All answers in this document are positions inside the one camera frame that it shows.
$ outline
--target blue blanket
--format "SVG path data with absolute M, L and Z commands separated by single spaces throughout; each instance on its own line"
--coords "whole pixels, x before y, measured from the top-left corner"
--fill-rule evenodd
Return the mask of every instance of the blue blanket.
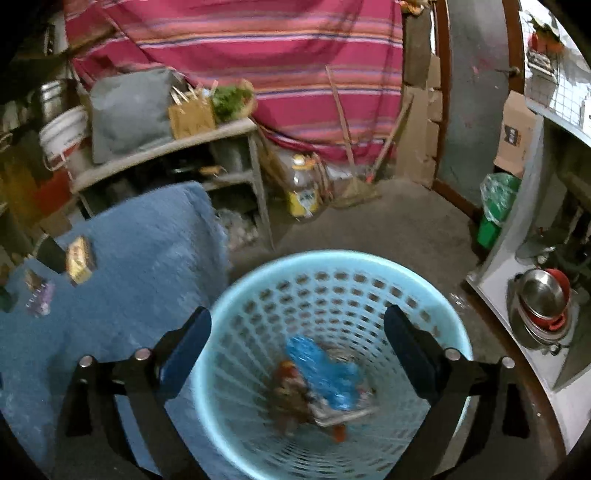
M 73 287 L 29 259 L 11 275 L 7 290 L 18 295 L 0 312 L 0 411 L 14 435 L 47 474 L 54 462 L 54 434 L 63 396 L 77 360 L 129 357 L 179 328 L 199 305 L 210 307 L 227 286 L 225 237 L 205 191 L 197 183 L 156 190 L 74 226 L 59 239 L 67 245 L 84 234 L 98 269 Z M 51 313 L 30 316 L 24 270 L 56 284 Z M 122 421 L 138 463 L 157 471 L 126 398 Z M 205 438 L 187 385 L 167 411 L 194 456 L 212 479 L 239 475 Z

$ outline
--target green bin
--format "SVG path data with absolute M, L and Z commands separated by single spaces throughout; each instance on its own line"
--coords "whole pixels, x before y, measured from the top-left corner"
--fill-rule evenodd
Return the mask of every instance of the green bin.
M 521 179 L 509 173 L 490 173 L 480 184 L 484 216 L 480 221 L 476 241 L 491 249 L 509 216 Z

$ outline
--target metal container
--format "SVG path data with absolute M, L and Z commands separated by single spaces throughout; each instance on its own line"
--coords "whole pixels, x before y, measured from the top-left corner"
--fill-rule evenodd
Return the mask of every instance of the metal container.
M 548 322 L 558 319 L 568 305 L 558 280 L 539 268 L 528 270 L 517 281 L 517 295 L 527 310 Z
M 35 91 L 33 112 L 42 125 L 47 125 L 54 118 L 80 105 L 76 86 L 75 80 L 60 79 L 45 83 Z

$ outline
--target striped fabric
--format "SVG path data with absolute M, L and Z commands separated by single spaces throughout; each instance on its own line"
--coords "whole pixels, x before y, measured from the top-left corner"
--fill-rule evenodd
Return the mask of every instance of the striped fabric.
M 119 33 L 74 61 L 101 77 L 166 64 L 208 86 L 248 79 L 277 143 L 346 161 L 327 80 L 339 88 L 356 161 L 370 163 L 400 108 L 402 19 L 392 0 L 64 0 L 70 42 Z

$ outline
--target light blue plastic basket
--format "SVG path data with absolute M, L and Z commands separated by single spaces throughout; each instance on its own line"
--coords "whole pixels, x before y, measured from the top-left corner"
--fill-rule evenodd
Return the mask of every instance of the light blue plastic basket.
M 191 373 L 197 412 L 213 444 L 256 480 L 383 479 L 429 408 L 384 335 L 390 304 L 442 347 L 472 359 L 462 321 L 443 295 L 380 257 L 351 251 L 292 255 L 235 283 L 213 306 L 212 333 Z M 355 350 L 377 391 L 379 411 L 350 424 L 343 443 L 312 425 L 288 438 L 268 418 L 268 381 L 285 359 L 286 340 L 296 334 Z

